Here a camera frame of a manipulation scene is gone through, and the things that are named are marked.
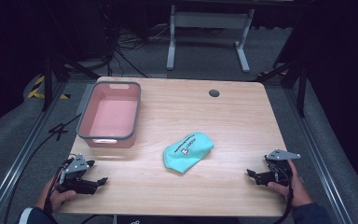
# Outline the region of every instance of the light wood table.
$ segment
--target light wood table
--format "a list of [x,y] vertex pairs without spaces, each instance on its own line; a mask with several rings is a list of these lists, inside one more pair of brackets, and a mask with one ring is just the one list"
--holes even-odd
[[[262,84],[184,79],[102,77],[142,87],[131,148],[90,148],[76,138],[71,153],[96,160],[83,176],[109,177],[94,195],[78,195],[60,212],[116,215],[279,217],[282,196],[257,186],[246,169],[268,171],[264,155],[285,150]],[[220,96],[212,97],[210,90]],[[211,152],[185,174],[164,166],[162,152],[193,132],[206,133]]]

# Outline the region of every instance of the pink bin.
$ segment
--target pink bin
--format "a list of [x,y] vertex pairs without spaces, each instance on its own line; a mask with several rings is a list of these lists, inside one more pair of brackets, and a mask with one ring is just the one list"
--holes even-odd
[[141,102],[136,82],[98,82],[92,89],[77,134],[90,147],[132,147]]

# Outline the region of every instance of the gray carpet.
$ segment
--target gray carpet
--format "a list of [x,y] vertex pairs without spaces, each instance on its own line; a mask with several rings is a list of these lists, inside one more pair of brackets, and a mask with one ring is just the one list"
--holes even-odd
[[[165,68],[168,53],[167,36],[140,49],[123,51],[123,53],[140,71],[148,75],[152,74],[154,77],[245,81],[254,79],[260,72],[272,69],[271,66],[290,32],[290,29],[259,29],[249,32],[245,44],[245,53],[251,67],[249,74],[241,71],[237,53],[233,47],[237,36],[241,35],[237,31],[225,30],[219,35],[211,35],[198,30],[180,32],[176,37],[177,49],[172,71],[167,71]],[[115,76],[140,76],[119,55],[116,55],[116,59],[111,62],[111,67]],[[95,72],[106,76],[107,68],[104,67]],[[267,81],[265,86],[286,147],[289,151],[302,155],[302,159],[296,162],[296,166],[306,180],[311,197],[326,207],[333,223],[339,223],[339,218],[315,169],[315,164],[310,158],[309,144],[301,131],[296,111],[290,106],[285,90],[278,85],[280,79],[281,77],[274,77]],[[82,75],[73,75],[63,90],[63,93],[71,94],[71,98],[58,100],[52,107],[34,143],[35,147],[49,135],[49,129],[60,123],[66,123],[76,116],[83,92],[92,82],[93,80]],[[24,90],[24,96],[33,85],[34,81]],[[42,106],[42,99],[26,99],[22,105],[0,119],[0,184],[40,116]],[[337,184],[352,223],[358,223],[358,176],[351,168],[334,136],[311,85],[307,88],[305,114],[305,121]],[[15,191],[8,223],[14,223],[23,208],[34,204],[44,184],[52,177],[62,160],[67,158],[76,137],[76,125],[77,120],[68,125],[65,130],[69,132],[64,133],[60,141],[56,141],[56,136],[49,139],[31,159]],[[7,201],[3,203],[5,205],[0,211],[0,223],[3,223],[7,207]],[[88,216],[55,215],[61,223],[80,223]],[[276,217],[240,217],[241,223],[272,223],[275,220]],[[97,217],[89,223],[112,223],[112,218]],[[285,223],[292,223],[291,218],[288,218]]]

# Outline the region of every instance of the teal cloth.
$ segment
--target teal cloth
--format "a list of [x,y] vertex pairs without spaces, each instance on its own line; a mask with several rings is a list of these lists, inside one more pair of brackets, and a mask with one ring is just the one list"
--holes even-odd
[[165,167],[183,174],[202,160],[213,147],[213,142],[205,133],[191,133],[164,149]]

